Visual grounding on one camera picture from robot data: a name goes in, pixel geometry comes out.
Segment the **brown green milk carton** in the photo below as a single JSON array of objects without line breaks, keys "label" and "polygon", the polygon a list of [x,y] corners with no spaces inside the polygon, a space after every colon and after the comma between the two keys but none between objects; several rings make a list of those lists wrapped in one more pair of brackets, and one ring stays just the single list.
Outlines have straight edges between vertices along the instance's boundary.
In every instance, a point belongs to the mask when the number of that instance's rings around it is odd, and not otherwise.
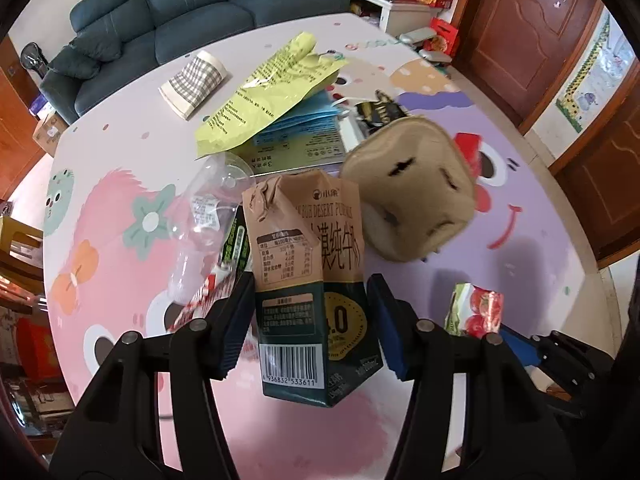
[{"label": "brown green milk carton", "polygon": [[363,283],[359,188],[322,170],[243,194],[262,390],[330,408],[383,364]]}]

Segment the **grey checkered paper cup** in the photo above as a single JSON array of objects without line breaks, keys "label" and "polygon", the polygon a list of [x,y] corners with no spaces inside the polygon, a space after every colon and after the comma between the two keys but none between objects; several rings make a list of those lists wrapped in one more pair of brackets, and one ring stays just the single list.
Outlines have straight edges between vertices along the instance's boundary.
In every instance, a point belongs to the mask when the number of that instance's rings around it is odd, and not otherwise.
[{"label": "grey checkered paper cup", "polygon": [[158,91],[178,117],[188,120],[227,76],[228,70],[224,64],[201,50],[179,73],[164,82]]}]

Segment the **yellow-green snack bag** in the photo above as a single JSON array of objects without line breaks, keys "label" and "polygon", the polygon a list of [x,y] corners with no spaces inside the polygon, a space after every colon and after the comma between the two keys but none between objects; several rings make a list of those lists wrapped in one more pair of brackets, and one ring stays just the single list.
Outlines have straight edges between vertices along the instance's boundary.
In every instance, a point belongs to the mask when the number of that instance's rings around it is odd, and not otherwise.
[{"label": "yellow-green snack bag", "polygon": [[196,157],[237,148],[332,84],[347,61],[314,52],[316,44],[313,34],[301,32],[260,64],[195,131]]}]

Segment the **red green snack wrapper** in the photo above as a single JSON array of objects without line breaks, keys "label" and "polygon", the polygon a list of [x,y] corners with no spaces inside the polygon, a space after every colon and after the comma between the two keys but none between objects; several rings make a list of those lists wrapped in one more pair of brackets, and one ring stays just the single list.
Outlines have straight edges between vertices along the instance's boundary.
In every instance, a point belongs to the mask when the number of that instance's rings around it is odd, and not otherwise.
[{"label": "red green snack wrapper", "polygon": [[500,292],[484,289],[472,283],[457,284],[451,295],[445,330],[454,336],[482,339],[498,333],[504,297]]}]

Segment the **cartoon print tablecloth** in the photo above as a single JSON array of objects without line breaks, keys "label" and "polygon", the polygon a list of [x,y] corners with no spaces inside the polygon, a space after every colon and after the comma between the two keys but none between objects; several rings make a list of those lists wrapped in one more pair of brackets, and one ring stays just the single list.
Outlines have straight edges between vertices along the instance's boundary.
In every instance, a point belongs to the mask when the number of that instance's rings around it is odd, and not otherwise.
[{"label": "cartoon print tablecloth", "polygon": [[[230,77],[204,105],[213,113],[261,62],[300,32],[346,56],[339,96],[376,90],[415,96],[450,133],[482,139],[488,211],[426,261],[391,263],[368,252],[369,272],[422,314],[443,318],[454,285],[506,296],[506,324],[525,334],[564,328],[612,350],[603,285],[585,233],[542,160],[488,99],[448,79],[395,38],[352,14],[303,18],[211,44]],[[200,169],[194,133],[160,85],[186,58],[157,67],[76,120],[54,156],[44,220],[44,282],[61,370],[79,400],[122,334],[166,333],[168,283],[178,257],[169,227]],[[334,408],[267,398],[244,354],[213,385],[232,458],[244,479],[379,479],[404,421],[411,387],[380,370]]]}]

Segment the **red white striped wrapper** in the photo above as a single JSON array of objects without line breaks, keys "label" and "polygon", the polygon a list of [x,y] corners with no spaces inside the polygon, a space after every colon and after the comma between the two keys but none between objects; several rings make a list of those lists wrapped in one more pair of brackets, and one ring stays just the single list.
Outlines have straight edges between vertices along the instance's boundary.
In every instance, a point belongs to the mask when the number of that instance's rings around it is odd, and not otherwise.
[{"label": "red white striped wrapper", "polygon": [[203,285],[181,308],[175,321],[169,326],[168,332],[175,333],[194,318],[205,318],[217,300],[230,296],[234,280],[235,268],[231,263],[216,264],[212,272],[206,276]]}]

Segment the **tan plush cube toy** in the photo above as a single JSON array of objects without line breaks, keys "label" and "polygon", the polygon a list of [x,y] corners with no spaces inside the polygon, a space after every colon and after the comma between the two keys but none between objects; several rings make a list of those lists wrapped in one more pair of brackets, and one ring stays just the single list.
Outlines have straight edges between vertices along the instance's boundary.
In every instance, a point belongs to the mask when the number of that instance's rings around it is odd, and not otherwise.
[{"label": "tan plush cube toy", "polygon": [[340,177],[358,184],[363,234],[383,258],[423,259],[460,234],[475,211],[475,178],[446,130],[400,118],[351,150]]}]

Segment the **green black snack packet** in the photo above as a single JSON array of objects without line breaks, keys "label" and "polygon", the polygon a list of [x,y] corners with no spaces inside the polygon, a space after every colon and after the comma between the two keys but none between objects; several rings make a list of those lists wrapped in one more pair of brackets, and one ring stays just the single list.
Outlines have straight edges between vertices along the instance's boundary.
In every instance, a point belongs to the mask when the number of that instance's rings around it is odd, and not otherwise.
[{"label": "green black snack packet", "polygon": [[242,206],[235,211],[229,233],[222,245],[220,263],[232,270],[235,280],[250,264],[250,240]]}]

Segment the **clear plastic cup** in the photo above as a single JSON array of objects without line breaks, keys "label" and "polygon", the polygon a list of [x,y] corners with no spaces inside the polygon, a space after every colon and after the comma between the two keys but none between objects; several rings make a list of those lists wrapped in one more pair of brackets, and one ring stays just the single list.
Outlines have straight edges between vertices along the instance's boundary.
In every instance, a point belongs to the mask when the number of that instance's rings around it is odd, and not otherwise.
[{"label": "clear plastic cup", "polygon": [[179,198],[170,235],[177,260],[168,281],[169,299],[187,304],[218,263],[242,194],[254,183],[254,172],[229,152],[209,155]]}]

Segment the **black gold snack wrapper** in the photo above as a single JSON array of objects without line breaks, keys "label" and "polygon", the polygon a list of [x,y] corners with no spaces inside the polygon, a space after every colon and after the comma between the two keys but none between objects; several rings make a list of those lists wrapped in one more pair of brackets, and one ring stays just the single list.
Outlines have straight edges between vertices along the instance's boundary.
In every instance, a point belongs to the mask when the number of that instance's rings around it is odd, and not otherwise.
[{"label": "black gold snack wrapper", "polygon": [[363,101],[356,105],[356,121],[364,136],[372,136],[397,119],[408,116],[408,110],[388,94],[376,90],[374,101]]}]

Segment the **blue paper packet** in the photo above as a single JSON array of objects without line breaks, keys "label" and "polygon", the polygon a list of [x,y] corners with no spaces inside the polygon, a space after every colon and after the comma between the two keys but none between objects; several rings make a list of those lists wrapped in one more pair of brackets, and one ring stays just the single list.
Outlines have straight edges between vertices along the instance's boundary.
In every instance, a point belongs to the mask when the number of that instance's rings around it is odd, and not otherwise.
[{"label": "blue paper packet", "polygon": [[271,125],[262,129],[253,138],[254,145],[266,144],[277,140],[278,136],[290,131],[311,132],[313,126],[330,126],[337,123],[340,110],[333,105],[329,93],[321,90],[314,96],[296,104],[292,110],[286,112]]}]

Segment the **brown wooden door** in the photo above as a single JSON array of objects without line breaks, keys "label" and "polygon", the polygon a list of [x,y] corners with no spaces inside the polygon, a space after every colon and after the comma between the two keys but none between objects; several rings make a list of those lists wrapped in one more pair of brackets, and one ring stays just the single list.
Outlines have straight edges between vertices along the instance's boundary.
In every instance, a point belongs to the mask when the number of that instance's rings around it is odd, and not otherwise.
[{"label": "brown wooden door", "polygon": [[601,10],[600,0],[469,0],[454,67],[524,132],[573,68]]}]

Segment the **white side cabinet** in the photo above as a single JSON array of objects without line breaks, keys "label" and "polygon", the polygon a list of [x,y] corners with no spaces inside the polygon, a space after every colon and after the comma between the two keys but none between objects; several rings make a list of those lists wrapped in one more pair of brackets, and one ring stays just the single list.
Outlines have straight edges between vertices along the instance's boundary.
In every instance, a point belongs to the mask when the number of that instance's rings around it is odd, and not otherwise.
[{"label": "white side cabinet", "polygon": [[442,12],[416,0],[350,0],[350,10],[394,37],[426,27]]}]

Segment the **dark teal sofa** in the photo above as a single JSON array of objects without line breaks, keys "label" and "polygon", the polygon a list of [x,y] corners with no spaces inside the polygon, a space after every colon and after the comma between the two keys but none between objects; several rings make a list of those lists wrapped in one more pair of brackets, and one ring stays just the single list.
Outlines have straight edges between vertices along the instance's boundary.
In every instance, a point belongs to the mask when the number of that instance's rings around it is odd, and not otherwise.
[{"label": "dark teal sofa", "polygon": [[80,0],[40,91],[72,124],[158,66],[249,30],[343,13],[350,0]]}]

